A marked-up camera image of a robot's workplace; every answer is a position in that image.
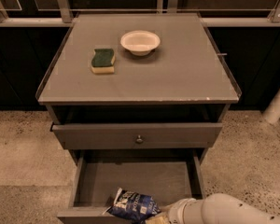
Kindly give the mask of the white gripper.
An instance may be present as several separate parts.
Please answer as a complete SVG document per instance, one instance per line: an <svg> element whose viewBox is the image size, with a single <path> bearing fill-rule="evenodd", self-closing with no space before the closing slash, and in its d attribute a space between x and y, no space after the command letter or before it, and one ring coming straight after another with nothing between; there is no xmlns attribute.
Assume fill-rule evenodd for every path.
<svg viewBox="0 0 280 224"><path fill-rule="evenodd" d="M175 203L167 205L165 212L150 217L145 224L192 224L188 207L196 202L195 199L181 199Z"/></svg>

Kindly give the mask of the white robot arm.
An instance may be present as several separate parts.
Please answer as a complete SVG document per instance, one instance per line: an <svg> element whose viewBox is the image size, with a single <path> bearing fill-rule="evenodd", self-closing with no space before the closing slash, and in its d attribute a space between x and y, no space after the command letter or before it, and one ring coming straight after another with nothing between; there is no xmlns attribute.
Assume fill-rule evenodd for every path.
<svg viewBox="0 0 280 224"><path fill-rule="evenodd" d="M170 204L145 224L280 224L280 217L216 193L201 200L182 199Z"/></svg>

